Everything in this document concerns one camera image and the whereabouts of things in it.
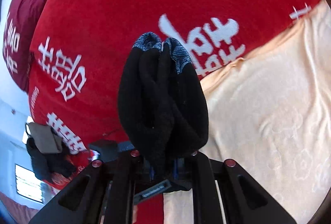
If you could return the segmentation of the dark red pillow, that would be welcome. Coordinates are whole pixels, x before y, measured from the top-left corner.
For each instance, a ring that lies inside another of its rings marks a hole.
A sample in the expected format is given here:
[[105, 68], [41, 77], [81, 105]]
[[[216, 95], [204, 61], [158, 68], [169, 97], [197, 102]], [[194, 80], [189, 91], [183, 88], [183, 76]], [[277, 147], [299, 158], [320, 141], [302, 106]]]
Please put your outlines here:
[[12, 0], [3, 34], [3, 58], [15, 84], [29, 90], [30, 45], [47, 0]]

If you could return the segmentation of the cream embroidered bed sheet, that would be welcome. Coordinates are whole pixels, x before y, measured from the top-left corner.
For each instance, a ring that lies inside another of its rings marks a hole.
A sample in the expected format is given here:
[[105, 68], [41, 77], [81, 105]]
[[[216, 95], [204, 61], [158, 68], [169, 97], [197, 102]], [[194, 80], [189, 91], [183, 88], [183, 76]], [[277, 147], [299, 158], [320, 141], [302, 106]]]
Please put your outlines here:
[[330, 190], [330, 7], [204, 77], [207, 157], [236, 160], [297, 223]]

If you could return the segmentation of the black pants with grey trim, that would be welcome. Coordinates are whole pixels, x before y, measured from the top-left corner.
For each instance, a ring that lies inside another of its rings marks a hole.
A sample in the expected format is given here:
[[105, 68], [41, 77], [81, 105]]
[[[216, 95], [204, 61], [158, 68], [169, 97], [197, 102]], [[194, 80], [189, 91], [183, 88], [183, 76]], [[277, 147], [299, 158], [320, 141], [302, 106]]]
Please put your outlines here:
[[141, 35], [128, 56], [118, 93], [122, 127], [152, 163], [181, 158], [208, 139], [208, 112], [188, 51], [174, 38]]

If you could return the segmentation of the red wedding blanket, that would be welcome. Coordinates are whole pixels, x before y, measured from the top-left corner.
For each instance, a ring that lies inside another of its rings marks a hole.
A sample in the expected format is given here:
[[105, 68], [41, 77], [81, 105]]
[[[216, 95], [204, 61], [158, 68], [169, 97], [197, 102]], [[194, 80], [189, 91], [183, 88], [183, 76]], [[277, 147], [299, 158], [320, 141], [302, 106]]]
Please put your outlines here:
[[130, 141], [120, 122], [118, 93], [141, 35], [177, 39], [201, 84], [293, 27], [320, 1], [47, 0], [30, 47], [32, 118], [51, 126], [70, 155], [101, 139]]

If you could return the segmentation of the black jacket pile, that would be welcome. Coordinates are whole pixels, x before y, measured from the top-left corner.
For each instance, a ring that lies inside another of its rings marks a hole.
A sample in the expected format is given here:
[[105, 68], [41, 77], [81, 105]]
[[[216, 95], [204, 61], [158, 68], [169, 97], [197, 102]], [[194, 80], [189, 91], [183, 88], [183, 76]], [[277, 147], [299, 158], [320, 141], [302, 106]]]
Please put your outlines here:
[[76, 171], [75, 166], [66, 160], [66, 156], [70, 154], [70, 151], [63, 139], [62, 147], [63, 151], [60, 154], [42, 154], [37, 149], [34, 139], [28, 136], [26, 150], [30, 155], [32, 169], [37, 179], [51, 183], [53, 173], [59, 173], [69, 178]]

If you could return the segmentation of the folded beige fleece garment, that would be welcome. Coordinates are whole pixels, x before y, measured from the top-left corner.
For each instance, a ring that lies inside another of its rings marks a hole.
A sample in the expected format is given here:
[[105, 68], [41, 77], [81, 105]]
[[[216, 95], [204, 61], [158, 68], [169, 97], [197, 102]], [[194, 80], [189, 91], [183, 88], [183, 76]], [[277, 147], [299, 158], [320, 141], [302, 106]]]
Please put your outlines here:
[[58, 136], [49, 125], [34, 122], [26, 123], [29, 137], [34, 139], [37, 149], [42, 154], [60, 154], [63, 151], [62, 138]]

